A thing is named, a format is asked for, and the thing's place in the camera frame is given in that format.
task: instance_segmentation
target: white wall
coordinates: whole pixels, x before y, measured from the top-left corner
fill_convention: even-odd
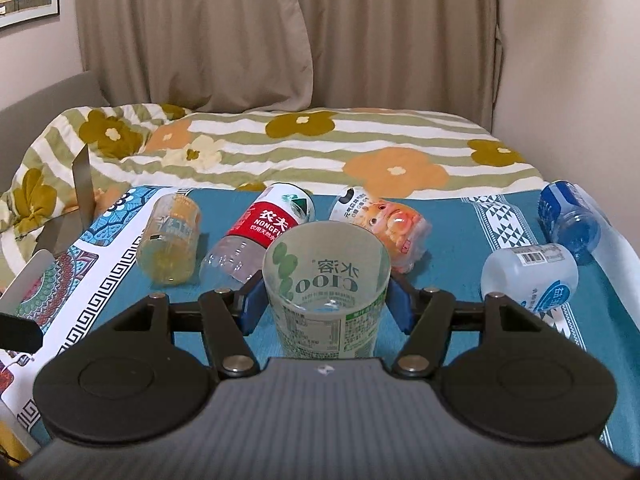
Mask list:
[[[581,184],[640,253],[640,0],[500,0],[494,134]]]
[[[82,72],[76,0],[60,0],[60,16],[0,30],[0,110]]]

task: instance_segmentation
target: metal screw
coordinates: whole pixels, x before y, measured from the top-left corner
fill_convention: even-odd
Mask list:
[[[222,359],[222,366],[229,372],[245,372],[254,366],[254,360],[246,355],[229,355]]]
[[[398,359],[398,365],[405,372],[423,372],[429,367],[429,360],[421,355],[405,355]]]

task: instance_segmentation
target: curtain fold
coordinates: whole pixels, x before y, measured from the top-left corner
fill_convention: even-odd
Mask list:
[[[497,0],[299,0],[312,106],[437,110],[491,127]]]
[[[205,112],[309,106],[298,0],[76,0],[85,70],[112,105]]]

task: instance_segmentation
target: yellow plastic bottle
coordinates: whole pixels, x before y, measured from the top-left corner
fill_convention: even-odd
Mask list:
[[[200,208],[181,194],[160,197],[136,252],[140,269],[154,283],[178,285],[193,274],[200,235]]]

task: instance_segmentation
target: bedspread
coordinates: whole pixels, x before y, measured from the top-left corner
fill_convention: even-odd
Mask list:
[[[191,113],[172,105],[73,108],[31,145],[0,198],[0,287],[29,259],[47,219],[77,207],[71,163],[90,146],[96,214],[133,186],[314,194],[364,186],[387,198],[455,198],[540,189],[522,156],[480,126],[436,112],[350,108]]]

